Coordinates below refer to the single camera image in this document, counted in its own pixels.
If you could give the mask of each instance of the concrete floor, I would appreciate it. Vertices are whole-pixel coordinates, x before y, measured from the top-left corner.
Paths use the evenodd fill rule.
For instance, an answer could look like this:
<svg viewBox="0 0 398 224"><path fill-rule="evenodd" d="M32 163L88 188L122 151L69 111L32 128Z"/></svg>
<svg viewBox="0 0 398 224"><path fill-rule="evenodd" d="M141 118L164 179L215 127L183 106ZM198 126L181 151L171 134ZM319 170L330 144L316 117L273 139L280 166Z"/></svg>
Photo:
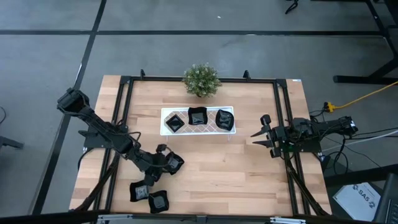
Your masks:
<svg viewBox="0 0 398 224"><path fill-rule="evenodd" d="M300 1L285 15L282 0L108 1L100 30L376 30L363 3ZM2 0L0 29L91 30L100 0ZM376 5L384 25L392 19ZM87 35L0 35L0 106L8 113L0 135L25 142L21 151L0 152L0 217L25 215L43 172L61 113L56 100L72 86ZM209 62L222 77L300 78L309 110L324 101L342 105L378 85L332 82L333 75L369 75L390 60L382 38L225 35L97 36L81 89L95 105L103 75L179 76L193 63ZM389 76L396 77L398 71ZM396 88L390 88L326 119L350 115L360 132L398 126ZM86 125L72 119L43 212L65 212L73 192ZM339 136L330 136L341 141ZM324 149L336 143L324 140ZM352 149L381 166L396 163L396 140L380 139ZM347 151L351 170L374 167Z"/></svg>

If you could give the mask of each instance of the wooden table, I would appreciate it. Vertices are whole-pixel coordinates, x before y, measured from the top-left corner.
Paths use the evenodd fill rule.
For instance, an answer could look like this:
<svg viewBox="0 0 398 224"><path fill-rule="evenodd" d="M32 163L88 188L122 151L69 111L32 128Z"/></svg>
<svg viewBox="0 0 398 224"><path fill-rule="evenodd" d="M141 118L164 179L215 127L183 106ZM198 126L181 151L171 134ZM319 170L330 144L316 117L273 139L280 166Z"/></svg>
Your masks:
<svg viewBox="0 0 398 224"><path fill-rule="evenodd" d="M120 76L105 75L95 111L111 121ZM300 80L287 80L293 117L308 118L307 102ZM159 134L160 111L165 107L233 106L236 134L230 142L219 136L174 136L168 146L185 164L178 173L164 174L150 192L166 190L170 208L163 213L208 215L288 216L292 214L285 165L272 159L269 149L252 142L265 138L250 135L261 128L259 118L269 114L277 126L273 87L264 83L224 83L213 98L188 95L182 82L135 81L127 125L140 131L143 150L155 152L165 143ZM284 117L286 112L282 104ZM70 208L82 203L100 175L104 149L94 149L82 160ZM306 185L323 209L331 212L322 170L312 155L301 153ZM112 212L149 213L147 200L130 202L129 185L144 178L131 161L120 160L114 189ZM100 208L108 187L105 186ZM299 188L295 188L302 212Z"/></svg>

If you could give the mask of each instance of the patterned tray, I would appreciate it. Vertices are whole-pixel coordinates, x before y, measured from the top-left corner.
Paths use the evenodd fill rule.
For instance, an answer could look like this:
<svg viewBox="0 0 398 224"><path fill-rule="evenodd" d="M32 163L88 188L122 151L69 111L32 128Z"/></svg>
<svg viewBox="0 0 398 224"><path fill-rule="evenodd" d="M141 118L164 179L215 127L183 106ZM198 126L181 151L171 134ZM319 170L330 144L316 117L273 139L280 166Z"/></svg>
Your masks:
<svg viewBox="0 0 398 224"><path fill-rule="evenodd" d="M227 131L217 127L216 125L216 114L218 110L229 111L233 114L232 106L222 107L207 107L207 124L189 125L188 108L162 108L162 125L160 129L160 135L189 135L189 134L235 134L235 125L231 131ZM177 115L185 124L176 132L173 132L166 124L172 116Z"/></svg>

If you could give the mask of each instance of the white cable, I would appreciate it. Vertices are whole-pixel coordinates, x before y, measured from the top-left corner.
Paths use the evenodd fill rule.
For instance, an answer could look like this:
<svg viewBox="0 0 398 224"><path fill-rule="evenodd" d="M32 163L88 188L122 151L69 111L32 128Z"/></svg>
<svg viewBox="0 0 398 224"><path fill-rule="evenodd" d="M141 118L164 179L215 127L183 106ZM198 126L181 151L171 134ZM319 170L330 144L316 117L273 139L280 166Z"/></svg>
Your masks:
<svg viewBox="0 0 398 224"><path fill-rule="evenodd" d="M383 134L383 135L381 135L381 136L376 136L376 137L374 137L374 138L363 139L363 140L351 142L351 143L348 143L348 144L345 144L345 145L346 145L346 146L349 146L349 145L356 144L356 143L360 143L360 142L366 142L366 141L370 141L370 140L373 140L373 139L383 138L383 137L386 137L386 136L389 136L389 135L395 134L395 133L398 133L398 130L393 131L393 132L388 133L388 134ZM340 146L333 146L333 147L330 147L330 148L328 148L328 149L322 150L322 152L326 152L326 151L332 150L332 149L337 148L337 147L340 147Z"/></svg>

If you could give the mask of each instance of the potted plant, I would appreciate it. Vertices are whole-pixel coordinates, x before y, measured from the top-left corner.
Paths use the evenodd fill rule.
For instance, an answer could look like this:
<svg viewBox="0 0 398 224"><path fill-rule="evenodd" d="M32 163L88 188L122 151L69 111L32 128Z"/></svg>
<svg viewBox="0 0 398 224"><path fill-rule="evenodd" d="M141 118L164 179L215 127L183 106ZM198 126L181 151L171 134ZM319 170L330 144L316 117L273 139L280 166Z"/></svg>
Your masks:
<svg viewBox="0 0 398 224"><path fill-rule="evenodd" d="M207 63L193 64L192 68L186 70L184 74L183 82L186 85L187 93L195 94L198 97L211 97L222 85L217 77L217 70L209 67Z"/></svg>

